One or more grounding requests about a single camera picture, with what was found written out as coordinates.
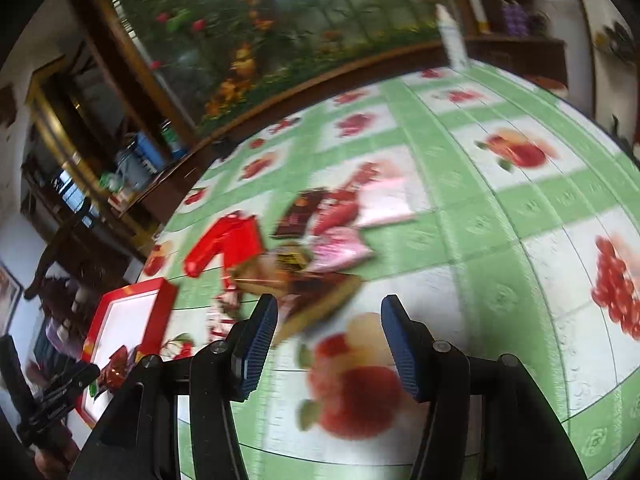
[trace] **checkered tablecloth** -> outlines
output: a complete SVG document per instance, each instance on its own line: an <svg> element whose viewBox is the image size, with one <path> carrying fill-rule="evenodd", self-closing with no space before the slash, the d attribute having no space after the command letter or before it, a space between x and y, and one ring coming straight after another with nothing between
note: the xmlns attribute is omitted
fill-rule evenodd
<svg viewBox="0 0 640 480"><path fill-rule="evenodd" d="M451 91L473 98L443 100ZM166 339L187 334L195 349L206 344L207 307L220 293L222 261L215 258L197 279L184 276L182 261L217 218L237 209L257 214L272 248L278 242L269 234L300 190L341 184L358 163L384 156L404 172L415 219L362 231L376 257L348 272L366 282L310 342L339 332L354 314L379 311L386 294L397 294L437 338L477 356L516 354L587 475L608 478L640 431L640 342L591 300L594 238L617 236L640 258L635 165L564 101L485 64L463 74L409 74L360 94L302 110L289 126L266 128L194 186L188 197L197 193L197 200L185 200L159 240L170 250L154 277L180 287ZM339 137L337 123L356 113L376 119L357 136ZM507 171L479 147L497 128L519 130L553 156L539 167ZM242 178L265 153L273 164ZM242 312L249 314L255 301L245 295ZM271 352L258 390L233 405L250 478L406 478L422 413L399 417L391 430L363 441L297 429L295 410L309 394L293 354L304 338ZM468 478L478 457L479 419L472 415ZM178 418L180 468L194 478L187 399Z"/></svg>

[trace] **pink snack package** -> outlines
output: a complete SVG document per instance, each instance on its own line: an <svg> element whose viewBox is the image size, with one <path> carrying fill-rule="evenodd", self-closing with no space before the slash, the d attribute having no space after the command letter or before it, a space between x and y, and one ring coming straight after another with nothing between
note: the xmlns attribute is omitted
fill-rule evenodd
<svg viewBox="0 0 640 480"><path fill-rule="evenodd" d="M386 178L364 184L358 191L360 209L353 227L393 224L413 218L404 184L404 178Z"/></svg>
<svg viewBox="0 0 640 480"><path fill-rule="evenodd" d="M348 269L373 256L373 251L360 241L356 229L332 227L310 245L314 259L306 272L334 272Z"/></svg>

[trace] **red open box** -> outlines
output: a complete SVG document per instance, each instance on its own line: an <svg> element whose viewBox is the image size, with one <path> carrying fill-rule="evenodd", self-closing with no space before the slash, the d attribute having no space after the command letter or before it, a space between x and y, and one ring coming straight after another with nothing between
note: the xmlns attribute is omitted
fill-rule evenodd
<svg viewBox="0 0 640 480"><path fill-rule="evenodd" d="M82 360L102 369L122 345L128 351L138 346L136 361L142 356L157 354L177 291L177 287L164 278L155 278L105 294L84 342ZM76 410L93 427L110 400L109 392L94 400L85 389L78 397Z"/></svg>

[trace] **blue container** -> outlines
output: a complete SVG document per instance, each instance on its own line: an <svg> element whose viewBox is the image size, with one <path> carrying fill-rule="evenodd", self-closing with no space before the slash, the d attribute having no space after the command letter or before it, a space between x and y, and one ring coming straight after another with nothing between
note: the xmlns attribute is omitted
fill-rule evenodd
<svg viewBox="0 0 640 480"><path fill-rule="evenodd" d="M166 163L162 161L162 156L160 156L160 153L158 153L158 150L156 150L151 141L146 138L145 134L143 132L138 132L136 134L136 139L138 140L138 149L147 158L147 160L151 162L151 165L158 171L164 170Z"/></svg>

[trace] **mural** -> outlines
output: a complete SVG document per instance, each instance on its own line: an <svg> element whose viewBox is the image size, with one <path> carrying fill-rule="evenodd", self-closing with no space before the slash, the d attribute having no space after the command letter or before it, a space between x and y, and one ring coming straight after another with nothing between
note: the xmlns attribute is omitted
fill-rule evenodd
<svg viewBox="0 0 640 480"><path fill-rule="evenodd" d="M359 57L438 38L447 0L119 0L158 72L205 135Z"/></svg>

